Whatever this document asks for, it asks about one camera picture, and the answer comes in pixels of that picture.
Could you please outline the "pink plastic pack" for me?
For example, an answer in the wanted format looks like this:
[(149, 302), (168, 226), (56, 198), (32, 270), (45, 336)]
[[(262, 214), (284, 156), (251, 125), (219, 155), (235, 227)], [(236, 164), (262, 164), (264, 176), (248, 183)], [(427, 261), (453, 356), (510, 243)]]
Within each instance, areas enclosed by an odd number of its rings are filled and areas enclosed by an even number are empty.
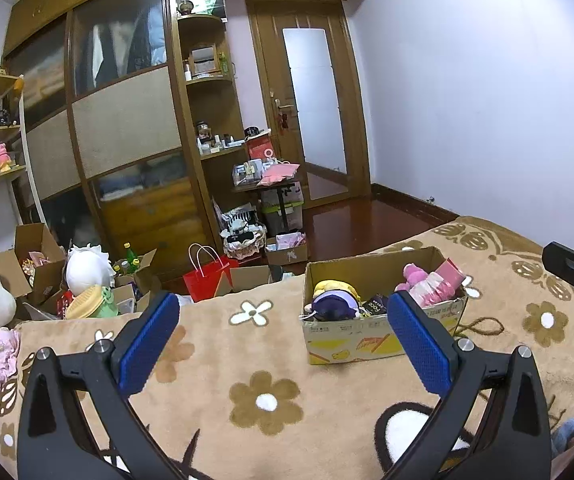
[(428, 308), (456, 297), (465, 280), (465, 274), (451, 259), (444, 260), (435, 271), (429, 272), (425, 281), (415, 285), (409, 294), (421, 308)]

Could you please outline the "magenta plush bear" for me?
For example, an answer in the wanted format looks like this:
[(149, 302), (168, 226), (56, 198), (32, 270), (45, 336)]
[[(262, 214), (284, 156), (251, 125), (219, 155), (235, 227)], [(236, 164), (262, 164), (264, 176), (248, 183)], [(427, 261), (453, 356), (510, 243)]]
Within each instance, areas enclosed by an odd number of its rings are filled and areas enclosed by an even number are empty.
[(409, 292), (415, 285), (425, 281), (428, 276), (428, 273), (424, 269), (414, 263), (406, 264), (402, 270), (402, 274), (404, 281), (395, 286), (394, 290), (396, 292), (401, 292), (401, 290)]

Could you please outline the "black card holder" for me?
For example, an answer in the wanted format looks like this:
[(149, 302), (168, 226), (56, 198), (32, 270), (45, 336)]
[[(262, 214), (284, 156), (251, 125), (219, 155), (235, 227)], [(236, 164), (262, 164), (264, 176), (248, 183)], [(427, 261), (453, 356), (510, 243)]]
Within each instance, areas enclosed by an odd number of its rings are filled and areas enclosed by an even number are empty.
[(359, 311), (363, 318), (372, 318), (372, 316), (385, 315), (387, 313), (388, 297), (383, 295), (374, 295), (360, 304)]

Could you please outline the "purple haired doll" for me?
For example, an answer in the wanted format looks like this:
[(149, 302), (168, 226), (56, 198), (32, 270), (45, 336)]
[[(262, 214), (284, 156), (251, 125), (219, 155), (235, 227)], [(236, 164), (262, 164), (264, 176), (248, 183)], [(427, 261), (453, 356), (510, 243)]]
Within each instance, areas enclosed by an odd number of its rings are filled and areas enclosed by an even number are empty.
[(350, 292), (329, 290), (313, 299), (312, 313), (319, 321), (353, 320), (359, 314), (359, 301)]

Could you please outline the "yellow plush toy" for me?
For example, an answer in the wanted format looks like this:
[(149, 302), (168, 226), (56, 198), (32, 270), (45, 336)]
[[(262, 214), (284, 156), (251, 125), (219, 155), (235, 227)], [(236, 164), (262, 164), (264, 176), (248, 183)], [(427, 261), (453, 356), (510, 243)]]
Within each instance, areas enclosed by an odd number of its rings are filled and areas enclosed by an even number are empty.
[(331, 292), (332, 290), (341, 290), (342, 292), (348, 292), (355, 300), (361, 301), (361, 297), (351, 284), (344, 281), (337, 280), (323, 280), (316, 283), (313, 289), (312, 298), (315, 299), (318, 296), (324, 294), (324, 292)]

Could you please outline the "green frog yellow basket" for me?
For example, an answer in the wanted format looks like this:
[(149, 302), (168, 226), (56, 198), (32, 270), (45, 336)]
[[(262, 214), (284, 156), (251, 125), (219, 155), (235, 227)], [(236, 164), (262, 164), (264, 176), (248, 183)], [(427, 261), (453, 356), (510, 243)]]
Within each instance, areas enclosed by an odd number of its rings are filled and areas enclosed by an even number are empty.
[(66, 308), (67, 320), (82, 318), (114, 318), (119, 314), (112, 290), (106, 286), (94, 285), (76, 296)]

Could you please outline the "white round plush toy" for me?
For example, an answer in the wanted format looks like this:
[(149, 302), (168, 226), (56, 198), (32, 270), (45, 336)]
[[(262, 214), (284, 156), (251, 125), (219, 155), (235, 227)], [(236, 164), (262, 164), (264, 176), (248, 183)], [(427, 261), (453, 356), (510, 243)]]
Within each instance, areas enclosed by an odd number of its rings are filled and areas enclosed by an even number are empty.
[(87, 244), (69, 249), (64, 279), (74, 297), (96, 285), (111, 288), (115, 275), (109, 254), (104, 252), (100, 245)]

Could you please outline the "green glass bottle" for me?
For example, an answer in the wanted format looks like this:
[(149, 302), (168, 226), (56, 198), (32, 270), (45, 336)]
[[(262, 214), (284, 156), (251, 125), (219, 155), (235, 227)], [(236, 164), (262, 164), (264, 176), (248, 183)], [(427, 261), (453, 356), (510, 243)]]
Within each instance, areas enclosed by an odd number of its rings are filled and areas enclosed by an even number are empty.
[(134, 252), (132, 245), (129, 242), (125, 242), (123, 247), (125, 249), (125, 261), (128, 266), (128, 273), (133, 273), (139, 268), (138, 255), (136, 255), (136, 252)]

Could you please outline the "red paper gift bag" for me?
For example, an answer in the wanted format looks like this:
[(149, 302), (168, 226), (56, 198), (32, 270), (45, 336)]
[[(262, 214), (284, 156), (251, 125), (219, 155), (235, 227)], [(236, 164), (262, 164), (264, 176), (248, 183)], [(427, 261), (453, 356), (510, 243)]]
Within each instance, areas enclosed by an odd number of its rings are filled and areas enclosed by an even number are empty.
[(184, 284), (194, 302), (211, 299), (217, 291), (221, 278), (231, 280), (231, 272), (239, 262), (227, 256), (220, 256), (211, 246), (190, 244), (187, 255), (191, 266), (183, 275)]

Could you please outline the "lace trimmed basket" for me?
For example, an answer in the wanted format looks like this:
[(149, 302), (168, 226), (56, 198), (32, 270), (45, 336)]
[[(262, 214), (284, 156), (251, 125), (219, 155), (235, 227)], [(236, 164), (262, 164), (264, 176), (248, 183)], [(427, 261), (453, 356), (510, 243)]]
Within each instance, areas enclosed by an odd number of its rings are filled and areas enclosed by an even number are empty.
[(244, 260), (259, 254), (266, 245), (266, 227), (235, 219), (221, 231), (224, 254), (232, 259)]

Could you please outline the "small cardboard box on floor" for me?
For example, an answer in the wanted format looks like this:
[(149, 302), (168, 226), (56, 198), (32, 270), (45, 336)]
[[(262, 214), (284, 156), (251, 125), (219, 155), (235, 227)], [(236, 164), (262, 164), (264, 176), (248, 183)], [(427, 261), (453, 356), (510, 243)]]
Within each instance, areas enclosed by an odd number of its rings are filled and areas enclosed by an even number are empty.
[(309, 248), (304, 232), (278, 234), (267, 240), (265, 246), (267, 262), (273, 266), (290, 266), (309, 260)]

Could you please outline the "small black side table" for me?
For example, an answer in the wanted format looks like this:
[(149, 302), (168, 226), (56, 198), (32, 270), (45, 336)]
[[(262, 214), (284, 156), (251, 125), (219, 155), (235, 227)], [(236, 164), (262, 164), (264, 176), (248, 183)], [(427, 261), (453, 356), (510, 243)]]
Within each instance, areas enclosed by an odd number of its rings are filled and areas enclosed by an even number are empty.
[(304, 195), (297, 178), (268, 185), (243, 183), (232, 187), (233, 193), (255, 196), (260, 204), (260, 216), (271, 234), (285, 234), (301, 230)]

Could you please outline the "wooden door with glass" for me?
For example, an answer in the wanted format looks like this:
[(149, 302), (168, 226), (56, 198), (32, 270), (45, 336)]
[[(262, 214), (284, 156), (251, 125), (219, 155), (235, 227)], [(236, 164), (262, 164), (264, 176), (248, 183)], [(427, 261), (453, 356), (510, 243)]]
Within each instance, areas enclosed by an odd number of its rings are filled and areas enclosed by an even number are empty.
[(305, 203), (368, 195), (361, 90), (341, 3), (246, 3), (272, 141), (280, 159), (298, 165)]

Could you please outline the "red box on shelf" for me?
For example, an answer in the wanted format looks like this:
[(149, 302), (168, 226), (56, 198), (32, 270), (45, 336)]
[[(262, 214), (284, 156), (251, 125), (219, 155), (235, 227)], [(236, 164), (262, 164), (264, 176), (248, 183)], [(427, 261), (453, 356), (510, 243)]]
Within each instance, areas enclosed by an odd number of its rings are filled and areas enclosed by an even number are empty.
[(275, 156), (270, 131), (263, 131), (255, 136), (247, 136), (245, 145), (249, 159), (266, 160)]

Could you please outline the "large wooden wardrobe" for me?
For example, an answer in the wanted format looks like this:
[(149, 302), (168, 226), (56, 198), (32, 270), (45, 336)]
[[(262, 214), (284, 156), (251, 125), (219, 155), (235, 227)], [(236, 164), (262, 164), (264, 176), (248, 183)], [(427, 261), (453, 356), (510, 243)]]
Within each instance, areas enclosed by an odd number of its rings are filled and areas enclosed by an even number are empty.
[(24, 78), (32, 176), (14, 188), (25, 221), (63, 246), (153, 255), (162, 280), (214, 239), (196, 125), (239, 136), (234, 87), (195, 73), (182, 0), (19, 0), (4, 62)]

